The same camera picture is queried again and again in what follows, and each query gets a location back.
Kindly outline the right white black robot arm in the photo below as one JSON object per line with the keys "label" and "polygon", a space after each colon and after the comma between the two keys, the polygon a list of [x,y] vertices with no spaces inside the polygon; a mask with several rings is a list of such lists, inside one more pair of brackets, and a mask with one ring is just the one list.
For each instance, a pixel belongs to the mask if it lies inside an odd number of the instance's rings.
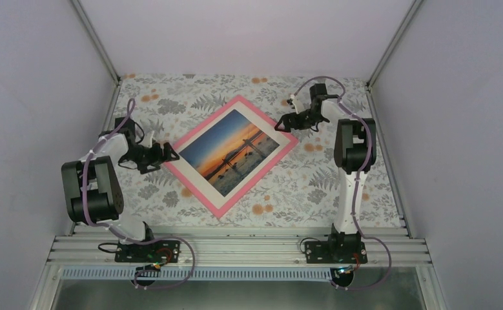
{"label": "right white black robot arm", "polygon": [[351,112],[341,96],[328,94],[323,83],[314,84],[309,92],[309,107],[290,94],[287,102],[294,112],[284,114],[274,127],[291,132],[318,131],[321,122],[336,125],[333,158],[340,180],[338,212],[327,240],[306,242],[305,255],[310,264],[356,262],[366,256],[358,213],[364,181],[376,161],[376,123]]}

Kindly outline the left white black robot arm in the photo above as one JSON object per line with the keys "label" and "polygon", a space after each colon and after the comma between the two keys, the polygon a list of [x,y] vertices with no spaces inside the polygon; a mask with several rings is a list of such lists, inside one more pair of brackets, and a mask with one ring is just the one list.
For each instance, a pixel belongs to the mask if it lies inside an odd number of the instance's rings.
{"label": "left white black robot arm", "polygon": [[115,166],[131,163],[132,170],[148,174],[180,156],[170,143],[157,142],[152,132],[138,138],[136,128],[130,117],[116,118],[114,130],[102,132],[88,154],[62,165],[61,177],[68,217],[74,223],[105,228],[120,243],[132,244],[132,254],[147,262],[155,257],[157,243],[144,221],[123,213]]}

